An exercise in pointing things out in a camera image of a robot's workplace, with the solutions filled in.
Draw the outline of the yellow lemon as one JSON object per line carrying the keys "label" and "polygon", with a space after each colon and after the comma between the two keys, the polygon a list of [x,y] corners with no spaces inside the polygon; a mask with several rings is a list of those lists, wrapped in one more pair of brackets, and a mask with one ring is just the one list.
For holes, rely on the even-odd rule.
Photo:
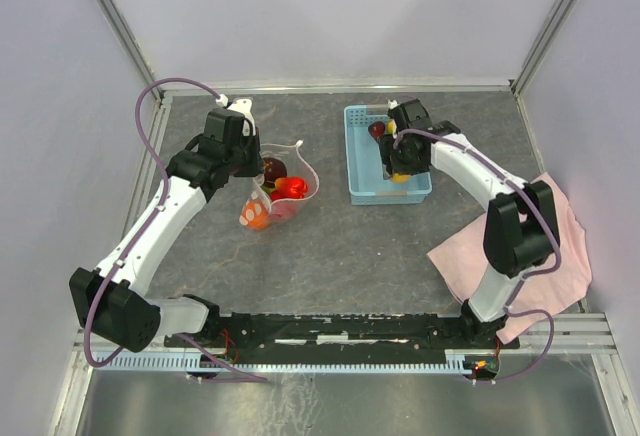
{"label": "yellow lemon", "polygon": [[409,180],[410,176],[406,174],[394,173],[391,176],[391,181],[396,184],[403,184]]}

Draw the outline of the dark red apple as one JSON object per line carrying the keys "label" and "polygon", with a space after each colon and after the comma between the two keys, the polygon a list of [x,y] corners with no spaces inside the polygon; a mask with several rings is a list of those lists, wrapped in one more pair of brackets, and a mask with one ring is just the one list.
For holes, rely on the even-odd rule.
{"label": "dark red apple", "polygon": [[280,178],[288,176],[288,170],[284,162],[274,157],[264,157],[264,185],[274,187],[275,182]]}

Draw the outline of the clear polka dot zip bag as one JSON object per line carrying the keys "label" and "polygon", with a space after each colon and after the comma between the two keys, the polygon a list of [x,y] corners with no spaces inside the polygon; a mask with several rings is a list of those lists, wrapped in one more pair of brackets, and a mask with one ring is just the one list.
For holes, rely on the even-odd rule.
{"label": "clear polka dot zip bag", "polygon": [[284,223],[319,189],[315,169],[303,158],[304,141],[293,145],[263,144],[263,172],[252,179],[252,190],[239,216],[242,227],[254,231]]}

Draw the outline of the orange tangerine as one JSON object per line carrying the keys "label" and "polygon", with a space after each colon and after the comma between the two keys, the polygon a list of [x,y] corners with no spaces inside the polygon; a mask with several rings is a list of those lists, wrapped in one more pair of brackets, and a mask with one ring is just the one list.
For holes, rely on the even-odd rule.
{"label": "orange tangerine", "polygon": [[269,212],[261,200],[250,200],[241,211],[239,223],[252,230],[263,230],[270,225]]}

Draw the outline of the green yellow mango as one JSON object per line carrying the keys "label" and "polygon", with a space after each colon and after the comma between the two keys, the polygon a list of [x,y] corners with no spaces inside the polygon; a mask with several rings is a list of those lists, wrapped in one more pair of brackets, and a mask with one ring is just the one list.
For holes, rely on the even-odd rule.
{"label": "green yellow mango", "polygon": [[271,195],[275,191],[275,187],[273,185],[262,185],[261,188],[268,195]]}

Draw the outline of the bright red apple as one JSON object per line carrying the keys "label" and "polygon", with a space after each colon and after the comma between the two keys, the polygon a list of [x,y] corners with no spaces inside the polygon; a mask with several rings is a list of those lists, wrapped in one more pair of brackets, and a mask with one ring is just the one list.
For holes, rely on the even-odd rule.
{"label": "bright red apple", "polygon": [[271,216],[279,221],[293,218],[298,212],[299,201],[290,198],[276,199],[271,204]]}

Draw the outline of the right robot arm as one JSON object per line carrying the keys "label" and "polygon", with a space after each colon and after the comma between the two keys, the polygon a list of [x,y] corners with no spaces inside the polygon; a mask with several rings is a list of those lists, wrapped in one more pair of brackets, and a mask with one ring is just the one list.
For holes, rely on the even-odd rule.
{"label": "right robot arm", "polygon": [[482,248],[487,266],[462,303],[459,335],[481,347],[512,317],[510,307],[532,277],[562,262],[551,187],[528,182],[499,167],[449,121],[435,123],[413,99],[388,104],[391,127],[377,144],[385,174],[414,176],[436,169],[465,189],[485,212]]}

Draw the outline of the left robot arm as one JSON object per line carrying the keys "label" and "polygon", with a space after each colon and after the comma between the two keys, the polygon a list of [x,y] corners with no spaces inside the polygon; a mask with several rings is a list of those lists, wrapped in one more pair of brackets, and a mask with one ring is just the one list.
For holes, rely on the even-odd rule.
{"label": "left robot arm", "polygon": [[69,281],[81,327],[137,353],[154,338],[187,333],[209,346],[221,334],[216,306],[195,296],[149,300],[151,281],[177,237],[232,177],[260,174],[259,133],[252,102],[234,100],[206,117],[201,134],[174,155],[138,221],[95,269],[77,269]]}

